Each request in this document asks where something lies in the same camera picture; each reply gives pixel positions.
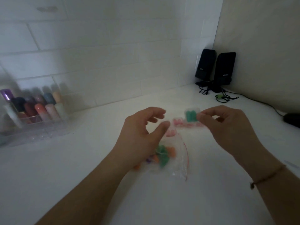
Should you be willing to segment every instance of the black speaker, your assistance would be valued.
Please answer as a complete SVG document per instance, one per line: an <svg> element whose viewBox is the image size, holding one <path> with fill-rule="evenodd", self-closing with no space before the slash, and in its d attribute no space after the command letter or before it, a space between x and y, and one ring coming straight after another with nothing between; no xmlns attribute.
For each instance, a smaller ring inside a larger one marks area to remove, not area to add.
<svg viewBox="0 0 300 225"><path fill-rule="evenodd" d="M217 53L215 50L204 49L199 60L195 77L204 81L209 81L216 57Z"/></svg>
<svg viewBox="0 0 300 225"><path fill-rule="evenodd" d="M214 85L229 85L235 62L235 52L221 53L217 58Z"/></svg>

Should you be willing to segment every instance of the white brick wall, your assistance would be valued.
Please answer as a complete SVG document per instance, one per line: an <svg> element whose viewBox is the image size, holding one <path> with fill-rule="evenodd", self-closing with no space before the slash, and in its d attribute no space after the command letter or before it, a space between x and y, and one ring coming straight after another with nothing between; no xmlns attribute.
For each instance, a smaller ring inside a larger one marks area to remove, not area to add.
<svg viewBox="0 0 300 225"><path fill-rule="evenodd" d="M1 0L0 85L59 88L81 110L194 83L222 3Z"/></svg>

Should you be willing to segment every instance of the purple metallic cap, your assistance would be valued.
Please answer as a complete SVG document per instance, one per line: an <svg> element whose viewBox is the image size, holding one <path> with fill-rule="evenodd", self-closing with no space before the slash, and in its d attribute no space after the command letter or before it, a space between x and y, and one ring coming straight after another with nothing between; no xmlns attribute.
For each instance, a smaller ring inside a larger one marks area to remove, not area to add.
<svg viewBox="0 0 300 225"><path fill-rule="evenodd" d="M11 99L13 99L14 97L13 97L13 93L11 92L11 90L10 89L2 89L2 90L0 90L0 92L1 92L1 94L2 94L2 96L3 96L3 98L7 101L7 102L10 102L11 101Z"/></svg>

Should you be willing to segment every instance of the beige wall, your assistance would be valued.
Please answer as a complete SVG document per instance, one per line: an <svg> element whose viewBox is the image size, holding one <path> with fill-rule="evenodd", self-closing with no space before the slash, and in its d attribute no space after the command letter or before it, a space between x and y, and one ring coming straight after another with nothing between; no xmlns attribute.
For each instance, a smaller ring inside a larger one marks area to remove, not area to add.
<svg viewBox="0 0 300 225"><path fill-rule="evenodd" d="M224 0L214 49L237 53L228 88L300 112L300 0Z"/></svg>

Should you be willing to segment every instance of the clear acrylic organizer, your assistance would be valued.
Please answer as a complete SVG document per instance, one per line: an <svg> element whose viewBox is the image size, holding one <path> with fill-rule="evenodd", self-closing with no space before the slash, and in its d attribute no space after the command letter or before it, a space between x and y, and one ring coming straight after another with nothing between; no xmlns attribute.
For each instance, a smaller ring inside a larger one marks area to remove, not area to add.
<svg viewBox="0 0 300 225"><path fill-rule="evenodd" d="M22 128L11 125L1 132L0 148L33 143L69 133L68 119L42 121L40 116L20 119Z"/></svg>

